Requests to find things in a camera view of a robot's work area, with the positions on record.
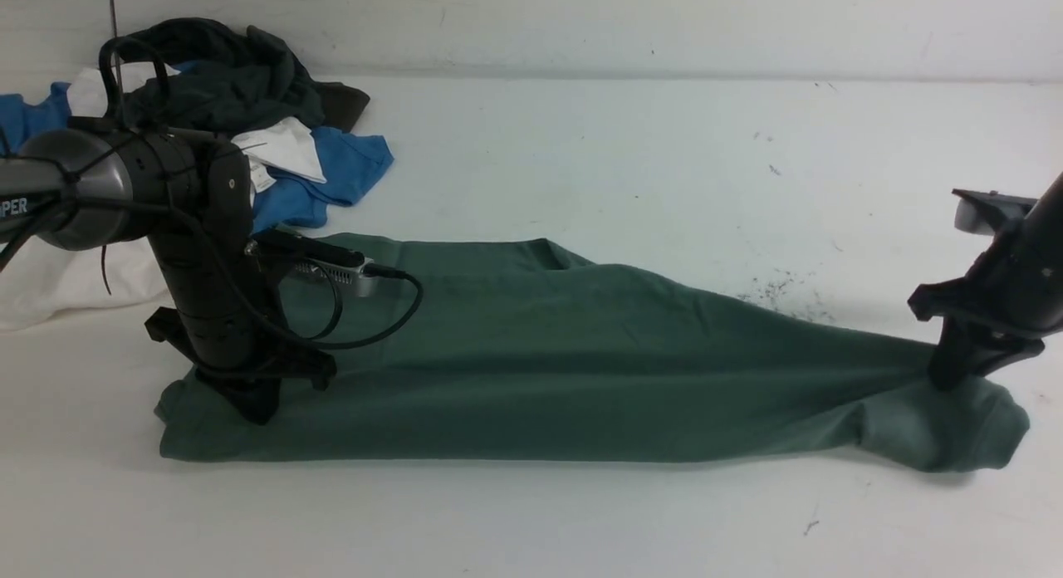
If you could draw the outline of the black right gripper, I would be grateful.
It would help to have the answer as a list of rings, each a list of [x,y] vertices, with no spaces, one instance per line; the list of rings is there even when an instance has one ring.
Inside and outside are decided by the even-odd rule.
[[[943,320],[928,364],[938,391],[1036,358],[1044,337],[1061,332],[1061,197],[1037,199],[1025,218],[990,235],[963,276],[919,284],[908,299],[919,321]]]

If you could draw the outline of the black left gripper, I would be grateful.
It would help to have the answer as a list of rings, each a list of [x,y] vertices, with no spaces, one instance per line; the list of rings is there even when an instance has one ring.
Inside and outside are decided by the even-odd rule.
[[[288,330],[280,283],[270,282],[244,246],[253,230],[249,160],[205,133],[144,131],[134,140],[162,196],[149,203],[148,240],[174,298],[182,332],[172,344],[198,377],[218,386],[237,413],[266,425],[280,407],[284,379],[326,391],[335,360]]]

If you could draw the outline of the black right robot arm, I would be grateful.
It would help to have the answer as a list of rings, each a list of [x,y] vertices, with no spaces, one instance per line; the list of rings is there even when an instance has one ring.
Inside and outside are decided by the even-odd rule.
[[[943,327],[930,382],[952,391],[975,376],[1036,357],[1062,328],[1062,178],[1040,198],[954,189],[954,227],[990,235],[959,278],[919,284],[908,299],[919,321]]]

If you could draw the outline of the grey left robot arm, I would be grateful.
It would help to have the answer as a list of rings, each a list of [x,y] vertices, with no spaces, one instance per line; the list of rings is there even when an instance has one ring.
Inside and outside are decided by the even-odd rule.
[[[249,189],[246,155],[213,133],[49,131],[2,159],[2,264],[31,237],[69,252],[145,238],[172,298],[145,332],[265,425],[282,381],[323,391],[336,363],[290,332],[280,282],[292,259],[253,241]]]

